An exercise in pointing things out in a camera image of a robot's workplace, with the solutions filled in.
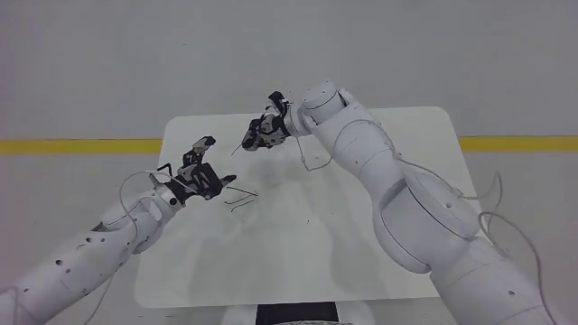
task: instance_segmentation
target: floor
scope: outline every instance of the floor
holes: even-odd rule
[[[578,135],[576,0],[0,0],[0,143],[160,138],[175,116],[252,113],[323,79],[367,107],[439,106],[460,136]],[[575,149],[467,152],[478,192],[544,258],[545,293],[578,322]],[[0,283],[90,228],[154,154],[0,155]],[[482,202],[490,209],[492,200]],[[531,253],[492,231],[536,279]],[[138,259],[93,324],[215,324],[223,309],[142,309]],[[51,324],[82,323],[91,294]],[[439,299],[370,302],[384,324],[454,324]]]

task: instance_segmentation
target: white cable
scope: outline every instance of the white cable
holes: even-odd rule
[[[299,152],[301,153],[301,162],[303,163],[303,166],[305,167],[305,169],[306,169],[308,172],[312,172],[312,171],[319,170],[319,169],[321,169],[321,168],[323,168],[323,167],[328,166],[328,165],[331,163],[331,161],[333,160],[333,154],[334,154],[334,152],[335,152],[335,147],[336,147],[336,145],[337,145],[337,141],[339,140],[341,134],[343,133],[343,131],[345,130],[345,128],[347,128],[349,125],[354,124],[354,123],[357,123],[357,122],[366,122],[366,123],[369,123],[369,124],[372,124],[372,125],[376,126],[376,127],[384,134],[384,136],[386,137],[387,141],[389,142],[389,145],[390,145],[390,147],[391,147],[391,150],[392,150],[392,153],[393,153],[394,158],[396,158],[396,159],[397,159],[398,161],[400,161],[401,163],[408,164],[408,165],[410,165],[410,166],[412,166],[412,167],[418,168],[418,169],[420,169],[420,170],[423,170],[423,171],[426,171],[426,172],[432,174],[432,175],[435,176],[437,179],[439,179],[441,182],[443,182],[449,189],[454,190],[454,191],[457,191],[457,192],[459,193],[459,196],[458,196],[458,197],[460,197],[460,198],[462,198],[462,199],[465,199],[465,200],[480,200],[480,199],[486,198],[486,197],[488,197],[488,196],[493,192],[493,190],[494,190],[494,188],[495,188],[495,185],[496,185],[496,182],[499,184],[499,197],[498,197],[498,201],[497,201],[497,203],[496,203],[496,206],[494,207],[494,210],[493,210],[493,211],[482,211],[482,212],[479,214],[479,216],[478,216],[478,223],[480,224],[480,228],[481,228],[482,232],[484,233],[484,235],[486,235],[486,237],[489,239],[489,241],[491,241],[492,244],[494,244],[494,246],[496,246],[496,247],[499,248],[499,246],[496,245],[496,242],[491,238],[491,236],[490,236],[490,234],[489,234],[489,224],[490,224],[491,220],[493,219],[493,217],[495,216],[495,217],[497,217],[497,218],[501,218],[501,219],[504,220],[507,224],[509,224],[510,226],[512,226],[512,227],[526,240],[526,242],[528,243],[528,245],[529,245],[530,248],[532,249],[532,252],[534,253],[534,256],[535,256],[535,258],[536,258],[536,267],[537,267],[537,272],[538,272],[538,291],[539,291],[539,293],[540,293],[540,298],[541,298],[541,300],[542,300],[542,303],[544,304],[545,312],[547,313],[548,317],[550,318],[550,321],[551,321],[554,325],[557,325],[556,322],[555,322],[555,320],[554,320],[554,317],[552,316],[552,312],[550,312],[550,308],[548,307],[548,305],[547,305],[547,303],[546,303],[546,301],[545,301],[544,289],[543,289],[543,286],[542,286],[542,263],[541,263],[541,260],[540,260],[540,255],[538,254],[538,252],[537,252],[537,250],[536,250],[536,247],[534,246],[534,244],[532,243],[532,241],[526,236],[526,234],[525,234],[516,224],[514,224],[512,221],[510,221],[509,219],[505,218],[504,216],[502,216],[502,215],[500,215],[499,213],[496,212],[496,210],[498,209],[498,207],[499,207],[499,205],[500,205],[500,203],[501,203],[501,201],[502,201],[502,196],[503,196],[502,176],[501,176],[501,174],[500,174],[499,172],[496,172],[496,174],[494,175],[494,178],[493,178],[493,180],[492,180],[491,186],[490,186],[489,189],[486,190],[482,195],[480,195],[480,196],[465,196],[465,195],[463,194],[463,192],[461,192],[461,190],[453,187],[448,181],[446,181],[442,176],[440,176],[439,174],[437,174],[435,171],[432,171],[432,170],[430,170],[430,169],[428,169],[428,168],[426,168],[426,167],[424,167],[424,166],[421,166],[421,165],[419,165],[419,164],[417,164],[417,163],[409,162],[409,161],[406,161],[406,160],[404,160],[403,158],[401,158],[401,154],[396,150],[396,146],[394,145],[393,141],[391,140],[391,138],[390,138],[389,135],[387,134],[386,130],[385,130],[380,124],[378,124],[378,123],[376,123],[376,122],[374,122],[374,121],[372,121],[372,120],[368,120],[368,119],[356,119],[356,120],[353,120],[353,121],[347,123],[347,124],[340,130],[340,132],[337,134],[337,137],[335,137],[335,142],[333,143],[333,147],[332,147],[332,149],[331,149],[329,161],[327,161],[326,163],[324,163],[324,164],[321,165],[321,166],[314,167],[314,168],[311,168],[311,169],[310,169],[310,168],[307,166],[307,164],[305,163],[305,156],[303,155],[303,149],[301,148],[301,144],[299,143],[299,138],[295,137],[295,139],[297,140],[297,145],[299,146]],[[485,227],[483,226],[483,223],[482,223],[483,221],[482,221],[482,219],[483,219],[484,216],[487,216],[487,215],[490,215],[490,218],[489,218],[489,220],[488,220],[488,228],[485,228]]]
[[[131,243],[134,243],[136,241],[136,239],[138,238],[138,226],[136,225],[136,221],[135,219],[131,216],[131,214],[129,213],[128,209],[125,206],[125,203],[123,202],[123,188],[125,187],[125,183],[135,177],[138,174],[143,174],[143,173],[151,173],[151,174],[162,174],[163,176],[169,177],[170,179],[176,181],[177,183],[179,183],[181,186],[183,186],[185,189],[191,190],[193,192],[196,192],[195,190],[193,190],[191,187],[187,186],[186,184],[182,183],[181,181],[175,179],[173,176],[166,174],[164,172],[158,172],[158,171],[139,171],[139,172],[135,172],[131,175],[129,175],[128,177],[126,177],[122,183],[120,184],[120,187],[118,188],[118,200],[120,201],[120,206],[122,206],[123,210],[126,213],[126,216],[131,220],[131,222],[133,223],[133,226],[135,227],[135,236],[133,237],[133,239],[131,240]],[[152,196],[143,196],[140,199],[136,200],[136,202],[140,202],[141,200],[144,199],[151,199],[152,201],[154,201],[154,198]],[[98,300],[97,306],[94,308],[94,311],[90,314],[89,318],[84,322],[84,325],[88,325],[89,322],[92,320],[92,318],[94,318],[94,316],[96,315],[98,309],[100,308],[100,305],[102,304],[102,301],[105,299],[105,296],[107,295],[108,292],[108,288],[110,287],[110,284],[112,284],[112,279],[113,277],[115,277],[115,274],[117,272],[114,272],[111,276],[110,279],[108,279],[108,283],[107,286],[105,287],[105,291],[102,293],[102,295],[100,295],[100,299]]]
[[[501,178],[501,174],[499,172],[496,172],[496,174],[494,175],[494,180],[492,181],[492,185],[490,186],[490,188],[484,192],[483,195],[481,196],[465,196],[463,194],[463,192],[455,187],[453,187],[448,181],[446,181],[442,176],[440,176],[439,174],[437,174],[437,172],[430,170],[427,167],[424,167],[422,165],[419,165],[417,163],[413,163],[410,162],[408,160],[405,160],[401,157],[401,153],[399,153],[396,149],[396,145],[394,144],[394,141],[391,139],[391,137],[387,134],[387,131],[384,129],[384,127],[375,122],[372,121],[370,119],[364,119],[364,118],[360,118],[360,119],[355,119],[349,123],[347,123],[338,133],[337,136],[335,137],[335,142],[333,142],[333,147],[331,148],[331,152],[330,152],[330,158],[329,161],[327,161],[326,163],[322,164],[321,166],[318,167],[313,167],[313,168],[309,168],[309,166],[307,166],[307,163],[305,161],[305,156],[303,154],[303,148],[301,147],[301,143],[299,142],[299,138],[295,137],[295,139],[297,140],[297,146],[299,147],[299,153],[301,154],[301,162],[303,163],[303,167],[305,167],[305,170],[307,170],[308,172],[313,172],[316,170],[320,170],[321,168],[327,167],[331,161],[333,161],[333,154],[335,153],[335,147],[337,146],[337,141],[340,139],[341,134],[343,133],[343,131],[345,130],[345,128],[347,128],[349,125],[352,125],[354,123],[358,123],[358,122],[363,122],[363,123],[369,123],[371,125],[374,125],[375,127],[377,127],[381,133],[386,137],[388,145],[391,147],[391,151],[392,154],[394,156],[395,159],[397,159],[398,161],[400,161],[401,163],[405,163],[407,165],[410,165],[412,167],[415,167],[417,169],[420,169],[422,171],[428,172],[430,174],[432,174],[435,178],[437,178],[438,180],[440,180],[443,184],[445,184],[445,186],[450,189],[452,192],[457,192],[458,197],[465,199],[465,200],[479,200],[479,199],[483,199],[485,197],[487,197],[488,195],[490,195],[495,187],[496,184],[496,180],[498,180],[499,185],[500,185],[500,194],[499,194],[499,203],[501,202],[501,197],[502,197],[502,178]]]
[[[478,224],[480,224],[481,231],[484,233],[484,235],[486,235],[486,237],[489,239],[489,241],[491,241],[491,243],[494,246],[496,246],[497,248],[499,248],[499,246],[497,245],[496,241],[494,241],[494,239],[491,238],[491,236],[489,235],[489,231],[484,227],[484,224],[482,221],[483,217],[487,216],[487,215],[491,215],[492,217],[500,218],[501,220],[506,222],[508,225],[510,225],[512,228],[514,228],[520,234],[520,236],[522,236],[524,238],[524,240],[526,241],[526,243],[528,244],[528,246],[530,247],[530,249],[534,253],[534,257],[536,258],[536,271],[537,271],[537,275],[538,275],[538,292],[540,293],[540,299],[542,300],[542,304],[544,305],[544,310],[545,310],[546,314],[548,315],[548,317],[550,318],[550,321],[554,325],[557,325],[556,321],[554,320],[554,316],[552,316],[552,312],[550,311],[550,308],[549,308],[549,306],[545,300],[544,288],[543,288],[543,282],[542,282],[542,260],[540,259],[540,254],[538,254],[538,251],[536,250],[536,246],[534,245],[532,240],[530,240],[530,238],[524,233],[524,231],[522,231],[522,229],[520,227],[518,227],[511,220],[507,219],[506,217],[504,217],[504,216],[502,216],[499,213],[496,213],[494,211],[482,211],[478,215]]]

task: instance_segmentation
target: tabletop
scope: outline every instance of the tabletop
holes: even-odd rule
[[[370,112],[404,158],[475,195],[444,110]],[[257,116],[183,116],[166,126],[159,164],[178,168],[194,142],[212,135],[217,142],[204,161],[220,177],[236,174],[231,186],[256,196],[225,189],[212,200],[189,199],[140,255],[136,301],[170,308],[437,296],[427,274],[407,272],[381,249],[369,196],[339,165],[307,172],[294,138],[270,150],[231,155]],[[313,136],[301,142],[310,166],[329,159]],[[479,208],[477,201],[472,206]]]

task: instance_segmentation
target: yellow floor stripe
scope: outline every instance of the yellow floor stripe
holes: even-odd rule
[[[162,139],[35,139],[0,141],[0,155],[158,154]]]
[[[158,154],[161,139],[0,141],[0,155]],[[578,136],[460,137],[466,153],[578,153]]]

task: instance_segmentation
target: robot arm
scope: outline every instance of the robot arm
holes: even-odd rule
[[[289,135],[314,135],[369,193],[379,244],[406,270],[430,273],[458,323],[552,323],[537,288],[487,239],[476,237],[477,210],[433,175],[399,161],[380,123],[350,93],[325,82],[293,104],[272,96],[279,115],[252,121],[243,147],[255,151]]]
[[[126,211],[120,202],[113,204],[97,226],[70,238],[18,279],[10,290],[0,293],[0,323],[47,322],[98,288],[131,255],[140,254],[154,244],[189,197],[208,200],[219,195],[237,177],[219,179],[208,163],[201,163],[202,155],[214,143],[212,137],[201,138],[183,156],[183,166],[176,177],[167,182],[149,174],[153,188],[123,200]],[[172,176],[170,164],[161,169],[166,167]],[[159,219],[151,212],[152,207],[160,212]]]

